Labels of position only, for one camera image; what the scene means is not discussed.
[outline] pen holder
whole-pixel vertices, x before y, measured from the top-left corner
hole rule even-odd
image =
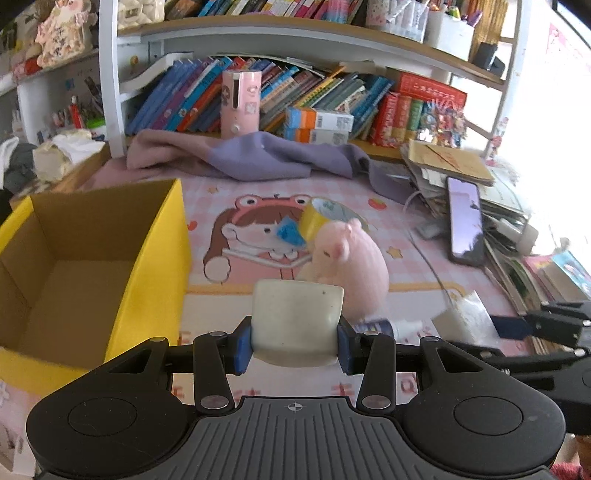
[[[369,0],[365,26],[422,43],[427,13],[415,0]]]
[[[222,138],[258,132],[261,72],[225,70],[222,73]]]
[[[468,60],[474,27],[444,12],[429,12],[425,43],[455,57]]]

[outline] pink plush toy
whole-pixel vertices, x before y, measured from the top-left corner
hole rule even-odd
[[[359,220],[325,223],[312,248],[312,262],[304,265],[298,280],[343,287],[343,316],[353,323],[380,307],[390,285],[388,268]]]

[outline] purple cloth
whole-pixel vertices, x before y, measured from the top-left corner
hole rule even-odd
[[[163,164],[191,175],[239,181],[304,179],[312,170],[348,179],[368,173],[372,188],[398,203],[404,203],[413,191],[409,183],[388,177],[353,144],[302,144],[267,132],[220,140],[160,130],[141,131],[129,147],[127,159],[109,160],[85,187],[146,179],[161,173]]]

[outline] roll of tape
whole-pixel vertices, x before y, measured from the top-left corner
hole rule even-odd
[[[336,220],[348,222],[353,218],[357,218],[361,222],[361,228],[369,233],[367,222],[353,210],[339,202],[317,197],[311,199],[304,209],[298,224],[298,230],[304,240],[310,242],[316,237],[318,230],[325,223]]]

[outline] phone screen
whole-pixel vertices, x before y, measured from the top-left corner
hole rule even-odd
[[[484,234],[478,187],[468,181],[449,177],[449,215],[452,257],[469,265],[484,262]]]

